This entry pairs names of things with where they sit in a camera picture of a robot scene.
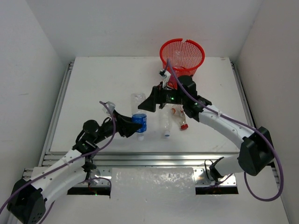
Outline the blue label bottle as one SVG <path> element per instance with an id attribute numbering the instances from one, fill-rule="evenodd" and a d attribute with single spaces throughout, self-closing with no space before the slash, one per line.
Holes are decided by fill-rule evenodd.
<path id="1" fill-rule="evenodd" d="M 145 94 L 132 93 L 130 100 L 132 120 L 142 125 L 142 127 L 136 131 L 137 139 L 142 141 L 144 139 L 144 133 L 147 131 L 147 114 L 145 110 L 139 109 L 138 106 L 145 100 Z"/>

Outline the clear bottle blue cap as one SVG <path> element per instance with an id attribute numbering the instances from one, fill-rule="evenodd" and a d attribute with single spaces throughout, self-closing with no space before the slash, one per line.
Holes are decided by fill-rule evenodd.
<path id="1" fill-rule="evenodd" d="M 172 111 L 170 107 L 164 107 L 160 113 L 160 128 L 163 138 L 169 138 L 172 128 Z"/>

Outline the red cap clear bottle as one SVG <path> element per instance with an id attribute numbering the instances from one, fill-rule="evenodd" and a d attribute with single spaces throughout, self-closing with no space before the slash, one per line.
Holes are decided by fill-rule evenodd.
<path id="1" fill-rule="evenodd" d="M 181 105 L 173 105 L 171 108 L 172 116 L 175 122 L 178 124 L 180 130 L 186 130 L 189 126 L 186 122 L 185 113 Z"/>

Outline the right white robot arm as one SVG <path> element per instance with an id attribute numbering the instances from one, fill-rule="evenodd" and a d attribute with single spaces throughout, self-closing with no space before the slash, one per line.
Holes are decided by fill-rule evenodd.
<path id="1" fill-rule="evenodd" d="M 210 165 L 209 174 L 214 181 L 240 172 L 256 176 L 273 161 L 271 136 L 266 128 L 252 130 L 221 114 L 209 100 L 197 94 L 196 83 L 190 76 L 180 76 L 178 81 L 175 90 L 165 89 L 162 84 L 154 86 L 149 97 L 138 108 L 155 112 L 157 105 L 161 109 L 166 104 L 182 105 L 189 118 L 213 128 L 234 143 L 240 150 L 239 154 L 221 157 Z"/>

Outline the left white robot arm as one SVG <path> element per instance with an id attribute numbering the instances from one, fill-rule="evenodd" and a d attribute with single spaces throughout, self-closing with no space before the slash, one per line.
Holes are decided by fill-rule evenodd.
<path id="1" fill-rule="evenodd" d="M 7 208 L 23 224 L 38 223 L 50 204 L 73 186 L 88 180 L 95 171 L 93 158 L 100 150 L 98 143 L 112 139 L 116 133 L 128 138 L 141 127 L 131 117 L 117 111 L 113 111 L 101 125 L 95 120 L 86 121 L 72 149 L 30 180 L 17 181 L 3 208 Z"/>

